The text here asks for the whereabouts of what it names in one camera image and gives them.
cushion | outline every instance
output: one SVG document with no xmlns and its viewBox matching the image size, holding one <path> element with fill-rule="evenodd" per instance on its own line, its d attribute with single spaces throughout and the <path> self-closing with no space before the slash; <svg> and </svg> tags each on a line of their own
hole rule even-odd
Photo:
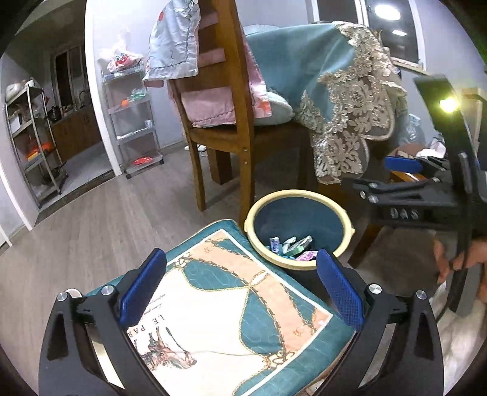
<svg viewBox="0 0 487 396">
<path fill-rule="evenodd" d="M 127 334 L 171 396 L 296 395 L 329 372 L 354 334 L 259 257 L 232 220 L 207 226 L 167 259 Z"/>
<path fill-rule="evenodd" d="M 255 126 L 285 124 L 294 118 L 293 108 L 286 99 L 274 92 L 267 92 L 267 96 L 271 104 L 272 116 L 254 119 Z"/>
<path fill-rule="evenodd" d="M 248 25 L 243 27 L 243 32 L 246 36 L 254 33 L 271 32 L 280 29 L 279 26 L 274 25 Z"/>
</svg>

rolling cart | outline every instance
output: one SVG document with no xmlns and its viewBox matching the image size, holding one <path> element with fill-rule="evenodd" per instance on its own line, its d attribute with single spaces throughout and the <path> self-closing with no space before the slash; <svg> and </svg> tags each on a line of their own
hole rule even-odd
<svg viewBox="0 0 487 396">
<path fill-rule="evenodd" d="M 127 179 L 149 166 L 164 163 L 143 76 L 143 62 L 117 73 L 102 74 L 108 113 Z M 147 137 L 151 135 L 153 147 L 148 149 Z"/>
<path fill-rule="evenodd" d="M 34 100 L 37 97 L 41 97 L 41 103 L 37 103 L 41 106 L 38 110 L 35 109 L 34 105 Z M 20 172 L 24 177 L 34 201 L 40 208 L 42 202 L 51 194 L 55 192 L 61 194 L 61 189 L 68 174 L 63 167 L 64 164 L 57 150 L 56 141 L 51 129 L 51 122 L 49 121 L 49 117 L 47 117 L 44 90 L 30 85 L 22 89 L 15 97 L 5 103 L 7 120 L 12 118 L 11 116 L 19 109 L 19 106 L 26 107 L 28 113 L 24 114 L 22 120 L 19 119 L 16 123 L 7 122 L 7 127 Z M 21 143 L 26 143 L 25 139 L 28 138 L 35 139 L 37 152 L 32 153 L 25 160 L 19 153 L 19 148 L 22 146 Z M 32 179 L 28 177 L 35 170 L 39 170 L 41 177 L 45 180 L 44 183 L 46 183 L 46 186 L 42 189 L 33 187 Z"/>
</svg>

human hand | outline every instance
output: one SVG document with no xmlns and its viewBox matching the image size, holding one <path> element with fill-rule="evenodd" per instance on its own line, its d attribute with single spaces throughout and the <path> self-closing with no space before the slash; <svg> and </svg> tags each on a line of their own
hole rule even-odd
<svg viewBox="0 0 487 396">
<path fill-rule="evenodd" d="M 443 283 L 447 280 L 447 277 L 451 272 L 451 268 L 448 259 L 445 257 L 445 247 L 437 237 L 435 237 L 433 240 L 433 254 L 434 258 L 436 259 L 436 266 L 440 270 L 438 283 Z M 453 269 L 456 271 L 461 270 L 463 260 L 464 253 L 461 253 L 452 261 Z M 483 263 L 484 274 L 482 275 L 477 297 L 482 302 L 487 302 L 487 240 L 485 239 L 473 241 L 468 250 L 466 268 L 473 267 L 478 263 Z"/>
</svg>

blue gripper pad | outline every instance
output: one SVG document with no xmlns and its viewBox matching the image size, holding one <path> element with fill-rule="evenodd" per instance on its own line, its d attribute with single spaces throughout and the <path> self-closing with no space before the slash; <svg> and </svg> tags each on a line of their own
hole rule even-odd
<svg viewBox="0 0 487 396">
<path fill-rule="evenodd" d="M 155 289 L 166 273 L 166 253 L 162 250 L 154 249 L 146 262 L 146 266 L 120 302 L 118 323 L 124 329 L 139 323 Z"/>
<path fill-rule="evenodd" d="M 362 330 L 364 324 L 362 300 L 335 260 L 324 249 L 321 249 L 316 257 L 316 270 L 343 321 L 358 332 Z"/>
<path fill-rule="evenodd" d="M 423 165 L 415 159 L 402 157 L 385 157 L 384 166 L 388 171 L 421 173 Z"/>
</svg>

ceiling light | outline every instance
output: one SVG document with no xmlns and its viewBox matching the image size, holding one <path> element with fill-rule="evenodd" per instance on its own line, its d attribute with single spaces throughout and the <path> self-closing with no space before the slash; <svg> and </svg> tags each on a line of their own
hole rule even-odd
<svg viewBox="0 0 487 396">
<path fill-rule="evenodd" d="M 400 20 L 401 19 L 401 13 L 397 10 L 397 8 L 394 8 L 388 4 L 376 5 L 374 12 L 379 18 L 382 18 L 382 19 L 387 19 L 387 20 Z"/>
<path fill-rule="evenodd" d="M 457 99 L 450 96 L 449 98 L 440 100 L 440 107 L 445 113 L 453 113 L 460 107 L 460 104 Z"/>
<path fill-rule="evenodd" d="M 402 30 L 393 30 L 393 34 L 396 34 L 398 36 L 405 36 L 407 35 L 406 32 L 403 32 Z"/>
</svg>

